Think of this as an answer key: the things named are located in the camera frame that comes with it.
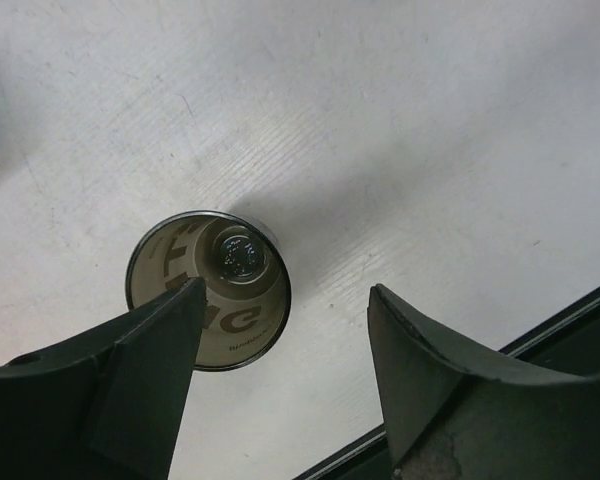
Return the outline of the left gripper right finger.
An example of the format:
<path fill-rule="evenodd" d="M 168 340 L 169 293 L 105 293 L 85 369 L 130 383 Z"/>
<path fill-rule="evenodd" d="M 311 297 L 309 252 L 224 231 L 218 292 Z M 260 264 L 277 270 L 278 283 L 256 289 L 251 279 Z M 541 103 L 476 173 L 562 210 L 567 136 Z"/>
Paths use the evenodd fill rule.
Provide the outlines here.
<path fill-rule="evenodd" d="M 600 479 L 600 371 L 494 351 L 383 285 L 368 331 L 388 448 L 402 479 Z"/>

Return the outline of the black paper coffee cup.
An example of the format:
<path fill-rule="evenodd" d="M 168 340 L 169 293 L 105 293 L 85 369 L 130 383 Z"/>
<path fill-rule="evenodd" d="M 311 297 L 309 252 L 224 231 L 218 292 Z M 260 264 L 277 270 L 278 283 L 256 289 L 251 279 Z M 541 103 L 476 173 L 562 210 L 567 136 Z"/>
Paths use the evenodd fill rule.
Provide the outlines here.
<path fill-rule="evenodd" d="M 292 287 L 277 238 L 264 224 L 216 211 L 162 220 L 131 254 L 127 305 L 135 309 L 190 277 L 202 278 L 207 288 L 197 369 L 244 367 L 279 340 L 291 311 Z"/>

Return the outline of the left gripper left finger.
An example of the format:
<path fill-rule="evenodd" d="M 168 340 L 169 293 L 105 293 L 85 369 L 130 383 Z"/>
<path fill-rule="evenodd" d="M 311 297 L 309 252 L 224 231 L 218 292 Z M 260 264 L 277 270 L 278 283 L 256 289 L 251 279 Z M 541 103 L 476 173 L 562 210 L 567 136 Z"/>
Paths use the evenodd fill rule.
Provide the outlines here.
<path fill-rule="evenodd" d="M 205 318 L 191 278 L 0 366 L 0 479 L 165 479 Z"/>

